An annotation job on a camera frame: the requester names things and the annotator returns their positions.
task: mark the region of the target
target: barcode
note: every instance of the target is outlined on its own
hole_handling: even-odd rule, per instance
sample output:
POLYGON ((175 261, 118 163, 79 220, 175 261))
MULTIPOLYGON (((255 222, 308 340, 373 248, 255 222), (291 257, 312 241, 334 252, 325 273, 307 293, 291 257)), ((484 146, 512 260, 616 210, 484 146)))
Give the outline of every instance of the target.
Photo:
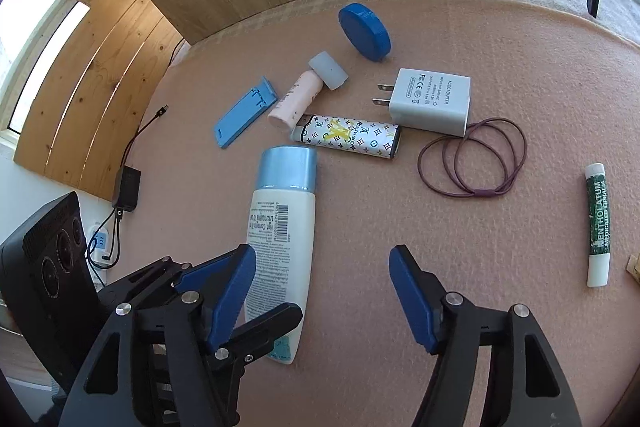
POLYGON ((276 205, 276 231, 274 241, 286 243, 289 240, 289 205, 276 205))

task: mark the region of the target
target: white cap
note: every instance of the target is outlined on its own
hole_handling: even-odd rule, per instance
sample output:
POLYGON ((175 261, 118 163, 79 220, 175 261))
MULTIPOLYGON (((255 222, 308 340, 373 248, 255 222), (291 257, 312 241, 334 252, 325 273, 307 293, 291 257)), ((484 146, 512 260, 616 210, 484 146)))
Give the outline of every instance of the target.
POLYGON ((329 89, 337 89, 349 75, 333 60, 327 52, 321 52, 309 61, 309 67, 314 70, 329 89))
POLYGON ((597 174, 604 176, 604 165, 602 163, 592 163, 584 168, 584 177, 589 179, 597 174))
POLYGON ((606 286, 609 280, 609 256, 608 253, 599 253, 589 256, 589 273, 587 275, 587 286, 596 288, 606 286))

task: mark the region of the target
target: metal screw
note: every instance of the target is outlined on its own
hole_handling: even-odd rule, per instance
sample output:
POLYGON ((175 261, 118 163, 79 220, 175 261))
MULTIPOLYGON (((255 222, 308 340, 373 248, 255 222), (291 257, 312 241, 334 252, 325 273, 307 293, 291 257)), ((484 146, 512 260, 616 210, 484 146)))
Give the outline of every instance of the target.
POLYGON ((200 294, 198 292, 194 292, 193 290, 189 290, 188 292, 183 293, 182 297, 180 298, 185 304, 193 304, 200 298, 200 294))
POLYGON ((226 347, 219 347, 216 351, 216 358, 218 360, 225 360, 229 356, 229 350, 226 347))
POLYGON ((516 304, 513 307, 513 313, 515 313, 518 317, 529 317, 529 308, 527 308, 524 304, 516 304))
POLYGON ((123 302, 116 306, 116 315, 124 316, 131 311, 131 304, 123 302))
POLYGON ((452 306, 460 306, 465 299, 458 292, 449 292, 444 298, 452 306))

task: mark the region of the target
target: patterned lighter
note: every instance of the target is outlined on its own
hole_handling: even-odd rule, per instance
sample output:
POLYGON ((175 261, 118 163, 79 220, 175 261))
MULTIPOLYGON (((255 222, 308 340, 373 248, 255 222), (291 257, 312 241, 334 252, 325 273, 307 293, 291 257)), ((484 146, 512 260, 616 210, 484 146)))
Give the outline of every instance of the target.
POLYGON ((304 114, 291 132, 290 139, 305 145, 391 159, 398 149, 400 131, 401 128, 392 123, 304 114))

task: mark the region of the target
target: white power adapter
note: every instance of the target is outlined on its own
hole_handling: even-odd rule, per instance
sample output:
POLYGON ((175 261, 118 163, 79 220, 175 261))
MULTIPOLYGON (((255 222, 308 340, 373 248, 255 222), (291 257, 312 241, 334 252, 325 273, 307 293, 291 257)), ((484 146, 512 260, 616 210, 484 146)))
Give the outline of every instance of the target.
POLYGON ((393 91, 391 100, 374 98, 386 105, 393 123, 425 131, 465 136, 471 100, 471 78, 436 71, 402 68, 395 86, 378 84, 393 91))

